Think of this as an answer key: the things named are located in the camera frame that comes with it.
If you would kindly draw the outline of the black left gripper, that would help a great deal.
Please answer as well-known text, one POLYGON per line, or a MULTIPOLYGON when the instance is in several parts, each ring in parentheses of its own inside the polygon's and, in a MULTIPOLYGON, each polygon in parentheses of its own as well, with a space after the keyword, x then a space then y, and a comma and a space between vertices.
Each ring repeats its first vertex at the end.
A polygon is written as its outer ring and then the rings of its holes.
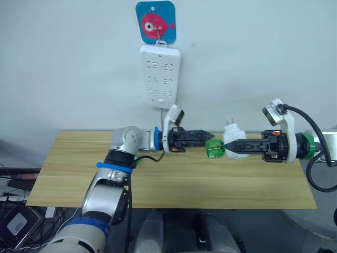
POLYGON ((186 130, 183 127, 177 126, 169 130, 168 147, 171 152, 183 153, 187 148, 203 147, 206 140, 214 138, 215 135, 204 130, 186 130))

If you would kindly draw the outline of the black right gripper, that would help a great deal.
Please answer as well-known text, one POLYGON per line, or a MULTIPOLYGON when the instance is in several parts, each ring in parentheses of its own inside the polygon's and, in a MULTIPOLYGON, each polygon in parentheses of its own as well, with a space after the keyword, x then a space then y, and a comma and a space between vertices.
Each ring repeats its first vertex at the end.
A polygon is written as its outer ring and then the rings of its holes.
POLYGON ((288 157, 288 138, 281 130, 265 130, 262 139, 238 139, 224 147, 237 154, 262 154, 265 162, 283 162, 288 157))

